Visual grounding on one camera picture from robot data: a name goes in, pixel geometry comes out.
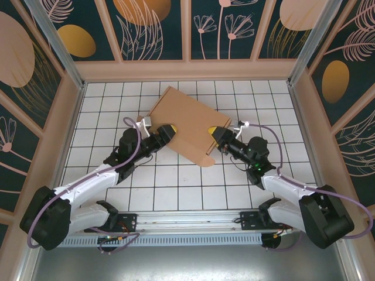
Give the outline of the brown cardboard box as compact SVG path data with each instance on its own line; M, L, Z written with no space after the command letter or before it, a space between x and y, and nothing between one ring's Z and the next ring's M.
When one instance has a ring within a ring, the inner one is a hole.
M177 133L168 147L200 167L210 167L216 148L208 132L213 126L228 128L231 118L169 86L148 112L151 132L162 125L173 125Z

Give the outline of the grey metal shelf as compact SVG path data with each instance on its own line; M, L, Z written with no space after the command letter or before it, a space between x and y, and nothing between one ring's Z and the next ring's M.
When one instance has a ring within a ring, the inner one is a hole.
M113 255L95 248L26 253L14 281L369 281L350 242L321 250L306 238L292 249L259 245L133 246Z

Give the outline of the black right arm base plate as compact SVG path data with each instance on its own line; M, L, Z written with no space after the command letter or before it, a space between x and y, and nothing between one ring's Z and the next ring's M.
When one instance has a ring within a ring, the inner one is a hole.
M274 222L270 216L261 211L243 211L239 217L233 220L240 224L242 230L283 230L291 229L289 225L280 222Z

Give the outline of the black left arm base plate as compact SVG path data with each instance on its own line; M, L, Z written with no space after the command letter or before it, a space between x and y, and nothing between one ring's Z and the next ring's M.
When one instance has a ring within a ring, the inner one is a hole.
M135 232L137 215L130 213L94 214L85 218L81 228L85 232L93 232L93 228L111 233Z

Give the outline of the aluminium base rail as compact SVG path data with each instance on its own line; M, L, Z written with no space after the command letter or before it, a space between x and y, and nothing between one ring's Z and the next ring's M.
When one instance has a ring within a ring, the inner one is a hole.
M166 211L145 212L137 215L137 226L135 232L146 232L147 234L188 234L204 232L226 232L230 230L242 230L240 224L233 220L240 215L240 211ZM118 212L112 206L108 208L103 205L94 204L86 208L79 208L70 213L46 214L37 222L32 236L37 233L48 233L52 235L61 234L62 237L85 232L81 223L85 218L94 214L116 214ZM276 230L245 230L245 231L276 231ZM93 232L103 232L93 228Z

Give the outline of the two flowers wall panel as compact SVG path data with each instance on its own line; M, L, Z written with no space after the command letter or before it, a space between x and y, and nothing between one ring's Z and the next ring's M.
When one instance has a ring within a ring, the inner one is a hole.
M191 0L190 58L249 59L266 0Z

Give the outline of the fern leaves wall panel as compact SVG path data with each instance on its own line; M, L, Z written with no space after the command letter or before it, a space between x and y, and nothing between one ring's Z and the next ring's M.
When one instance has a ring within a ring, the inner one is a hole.
M359 201L366 207L375 205L375 99L335 138Z

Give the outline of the orange disc leaves wall panel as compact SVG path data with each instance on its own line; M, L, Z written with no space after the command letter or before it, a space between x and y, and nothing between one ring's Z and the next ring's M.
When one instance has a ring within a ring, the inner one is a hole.
M105 0L124 61L182 60L181 0Z

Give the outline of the orange oval fern wall panel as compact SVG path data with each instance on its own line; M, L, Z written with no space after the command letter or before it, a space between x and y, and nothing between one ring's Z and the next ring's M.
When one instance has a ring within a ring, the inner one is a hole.
M375 85L375 0L354 0L311 74L330 125Z

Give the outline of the single flower wall panel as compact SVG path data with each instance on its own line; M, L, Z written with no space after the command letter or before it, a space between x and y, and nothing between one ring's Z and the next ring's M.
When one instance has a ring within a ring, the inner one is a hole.
M14 212L39 137L0 104L0 210Z

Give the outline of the aluminium corner post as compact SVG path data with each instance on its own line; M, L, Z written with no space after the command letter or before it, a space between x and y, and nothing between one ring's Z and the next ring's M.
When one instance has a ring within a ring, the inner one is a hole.
M336 16L341 6L342 0L328 0L317 18L315 26L312 28L296 63L288 77L287 85L292 88L301 77L312 55L325 36L330 24Z
M67 73L73 79L75 85L78 86L78 88L83 88L84 81L54 25L55 23L63 23L73 12L73 0L23 1L64 65Z

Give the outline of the pink disc grass wall panel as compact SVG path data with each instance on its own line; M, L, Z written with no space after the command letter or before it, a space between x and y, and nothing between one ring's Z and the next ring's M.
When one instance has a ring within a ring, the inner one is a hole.
M327 0L276 0L259 59L296 59Z

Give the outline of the large pink disc wall panel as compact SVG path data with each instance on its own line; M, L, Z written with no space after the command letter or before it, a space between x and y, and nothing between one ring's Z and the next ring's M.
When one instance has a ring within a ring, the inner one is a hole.
M0 8L0 90L42 129L61 79L17 11Z

